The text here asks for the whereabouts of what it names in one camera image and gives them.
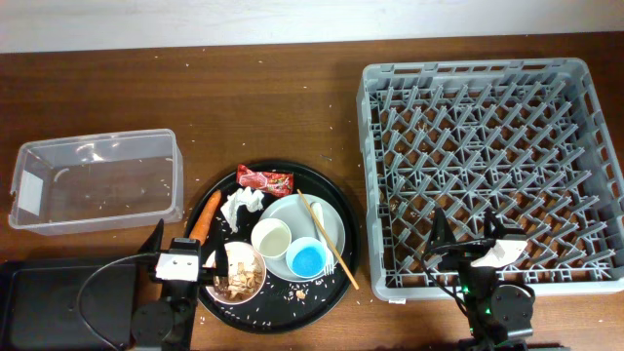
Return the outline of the orange carrot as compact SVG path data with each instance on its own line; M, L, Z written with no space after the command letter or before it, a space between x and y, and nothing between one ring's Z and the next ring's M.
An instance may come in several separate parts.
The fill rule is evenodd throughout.
M221 200L221 191L217 190L208 199L205 207L202 209L195 225L193 226L189 238L198 240L200 245L203 246L208 238L211 222L215 215L215 211Z

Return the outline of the light blue cup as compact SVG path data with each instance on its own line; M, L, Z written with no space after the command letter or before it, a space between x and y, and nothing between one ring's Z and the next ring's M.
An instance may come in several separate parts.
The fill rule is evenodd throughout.
M287 249L286 263L296 277L312 279L323 272L327 263L325 246L311 237L296 239Z

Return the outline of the white bowl with food scraps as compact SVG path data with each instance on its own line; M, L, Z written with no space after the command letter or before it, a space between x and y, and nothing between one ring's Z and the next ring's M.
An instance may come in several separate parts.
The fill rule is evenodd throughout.
M267 270L264 258L244 242L224 244L228 258L227 286L216 278L215 286L206 286L209 296L222 304L240 305L251 301L261 291Z

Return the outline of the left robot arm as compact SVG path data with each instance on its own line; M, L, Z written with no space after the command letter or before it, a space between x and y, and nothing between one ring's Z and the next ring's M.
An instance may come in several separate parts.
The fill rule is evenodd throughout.
M138 264L146 269L150 282L161 286L161 292L133 314L135 350L188 350L200 289L225 284L228 278L223 243L214 251L214 266L205 267L199 240L173 238L170 247L163 250L163 234L164 222L159 221L138 250Z

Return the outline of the black rectangular bin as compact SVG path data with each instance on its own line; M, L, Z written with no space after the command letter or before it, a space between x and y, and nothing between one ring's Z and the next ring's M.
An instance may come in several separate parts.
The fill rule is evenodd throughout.
M110 257L7 261L1 265L3 350L107 350L80 318L76 297ZM119 346L131 343L138 269L116 264L82 293L87 322Z

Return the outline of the cream white cup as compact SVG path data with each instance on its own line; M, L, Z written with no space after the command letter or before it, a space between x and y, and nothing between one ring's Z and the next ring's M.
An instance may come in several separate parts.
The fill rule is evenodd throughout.
M280 260L292 242L292 233L281 219L266 218L254 226L251 241L253 248L265 259Z

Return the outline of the black round tray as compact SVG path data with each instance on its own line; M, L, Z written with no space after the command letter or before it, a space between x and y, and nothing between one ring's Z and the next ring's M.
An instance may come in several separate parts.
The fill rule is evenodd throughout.
M295 162L267 160L251 164L254 171L293 174L294 188L304 195L318 196L329 202L339 213L346 231L343 260L351 272L356 272L360 260L360 224L356 213L341 189L320 172ZM264 211L279 200L266 195L262 200ZM221 214L215 214L211 228L223 236L225 243L251 241L252 228L263 212L238 212L238 231L233 233ZM198 300L213 315L232 328L243 332L291 332L321 319L345 296L351 283L340 265L330 276L303 283L285 281L267 270L267 280L251 301L240 305L226 305L213 300L202 288Z

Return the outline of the white tissue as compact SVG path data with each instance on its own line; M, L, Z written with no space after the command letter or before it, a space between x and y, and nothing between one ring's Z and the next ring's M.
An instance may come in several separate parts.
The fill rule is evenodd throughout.
M234 233L238 231L239 208L245 207L250 213L258 212L263 209L263 198L264 194L260 190L252 190L250 187L239 188L235 193L227 196L220 210Z

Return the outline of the grey dishwasher rack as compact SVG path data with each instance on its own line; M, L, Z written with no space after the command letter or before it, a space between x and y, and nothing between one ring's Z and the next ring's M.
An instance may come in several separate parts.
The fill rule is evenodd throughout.
M441 299L456 272L425 254L442 208L458 241L486 212L525 232L502 280L540 295L623 289L623 172L578 58L367 66L356 97L374 295Z

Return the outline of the clear plastic bin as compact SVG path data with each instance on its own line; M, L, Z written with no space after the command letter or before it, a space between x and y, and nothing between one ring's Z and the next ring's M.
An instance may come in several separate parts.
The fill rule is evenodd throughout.
M183 181L169 129L31 141L17 156L8 223L56 236L177 222Z

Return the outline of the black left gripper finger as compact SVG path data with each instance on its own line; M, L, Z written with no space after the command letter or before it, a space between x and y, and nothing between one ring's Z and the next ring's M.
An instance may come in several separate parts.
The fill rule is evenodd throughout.
M212 240L215 243L214 264L201 268L199 282L206 286L228 286L229 263L223 237L217 232Z
M153 232L138 249L139 254L158 254L161 251L164 234L164 219L160 219Z

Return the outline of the red snack wrapper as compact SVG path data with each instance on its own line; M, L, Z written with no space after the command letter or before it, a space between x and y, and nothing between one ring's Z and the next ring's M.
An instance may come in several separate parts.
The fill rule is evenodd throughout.
M285 197L293 193L293 174L256 172L240 164L237 168L236 180L243 187L250 187L275 197Z

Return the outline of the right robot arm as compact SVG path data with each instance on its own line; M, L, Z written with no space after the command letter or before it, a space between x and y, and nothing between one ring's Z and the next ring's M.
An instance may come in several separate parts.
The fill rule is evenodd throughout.
M527 246L521 228L508 227L492 210L484 213L483 236L459 242L444 210L436 208L420 262L432 276L425 258L438 255L444 270L458 273L458 285L441 287L468 320L471 336L457 350L526 350L533 334L531 318L535 292L525 283L501 281L497 270L515 262Z

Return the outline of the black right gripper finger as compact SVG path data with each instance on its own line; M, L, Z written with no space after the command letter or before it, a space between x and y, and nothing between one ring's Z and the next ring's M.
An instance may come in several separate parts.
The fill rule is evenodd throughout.
M492 210L486 210L484 214L484 237L486 239L502 240L507 236L524 235L522 228L507 227L496 217Z
M452 229L441 208L434 211L433 223L426 244L426 252L442 253L452 249L457 244Z

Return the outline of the wooden chopstick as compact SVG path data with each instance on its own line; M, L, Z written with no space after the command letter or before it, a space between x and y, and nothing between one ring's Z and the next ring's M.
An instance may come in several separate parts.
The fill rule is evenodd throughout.
M299 197L301 198L304 206L306 207L306 209L308 210L308 212L310 213L313 221L315 222L315 225L317 225L319 223L318 219L314 216L313 211L311 209L311 205L310 203L307 201L305 195L301 192L300 189L296 190ZM333 253L333 256L337 259L338 263L340 264L340 266L342 267L343 271L345 272L347 278L349 279L349 281L351 282L353 288L358 291L360 289L359 284L357 283L354 274L351 272L351 270L349 269L348 265L345 263L345 261L343 260L341 253L336 249L335 244L332 242L332 240L330 239L327 231L324 228L321 228L320 231L323 233L323 235L325 236L326 240L328 241L328 246L331 249L331 252Z

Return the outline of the white plastic fork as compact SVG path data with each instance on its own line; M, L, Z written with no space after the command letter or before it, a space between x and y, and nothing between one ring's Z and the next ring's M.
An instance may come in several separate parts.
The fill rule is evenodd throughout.
M333 260L333 253L328 246L328 241L326 240L323 233L320 231L321 228L325 227L323 207L320 203L313 202L311 204L311 209L313 211L314 216L319 221L319 223L316 225L316 230L318 233L319 241L325 246L325 251L326 251L326 265L324 267L323 272L325 276L329 276L329 275L332 275L334 272L334 260Z

